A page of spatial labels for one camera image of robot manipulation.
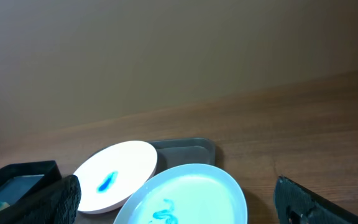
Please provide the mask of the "white plate blue stain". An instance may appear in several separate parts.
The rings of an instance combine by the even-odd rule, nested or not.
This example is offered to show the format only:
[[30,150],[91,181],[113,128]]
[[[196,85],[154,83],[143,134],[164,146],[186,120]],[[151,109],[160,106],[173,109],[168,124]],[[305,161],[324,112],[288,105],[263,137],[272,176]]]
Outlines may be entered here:
[[91,156],[74,172],[80,182],[78,211],[86,214],[110,212],[155,174],[157,151],[144,141],[126,141]]

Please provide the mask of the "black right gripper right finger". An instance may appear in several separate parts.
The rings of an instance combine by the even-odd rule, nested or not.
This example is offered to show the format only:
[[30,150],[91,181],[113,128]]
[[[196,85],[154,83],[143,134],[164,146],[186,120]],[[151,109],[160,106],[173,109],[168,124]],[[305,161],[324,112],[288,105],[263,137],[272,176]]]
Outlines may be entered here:
[[277,180],[273,203],[280,224],[358,224],[358,216],[291,179]]

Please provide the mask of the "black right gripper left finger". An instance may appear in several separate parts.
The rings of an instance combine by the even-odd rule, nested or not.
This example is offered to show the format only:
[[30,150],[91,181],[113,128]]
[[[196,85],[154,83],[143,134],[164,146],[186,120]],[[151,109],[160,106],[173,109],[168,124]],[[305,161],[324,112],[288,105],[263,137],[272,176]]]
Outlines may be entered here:
[[80,183],[69,175],[0,211],[0,224],[72,224],[81,199]]

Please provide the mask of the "pale blue rimmed plate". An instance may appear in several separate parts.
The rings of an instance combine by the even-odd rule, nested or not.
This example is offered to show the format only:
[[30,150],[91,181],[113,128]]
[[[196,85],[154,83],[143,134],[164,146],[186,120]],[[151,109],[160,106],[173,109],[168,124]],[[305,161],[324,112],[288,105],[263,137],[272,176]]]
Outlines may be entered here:
[[148,180],[129,197],[114,224],[247,224],[247,202],[236,180],[207,164],[185,164]]

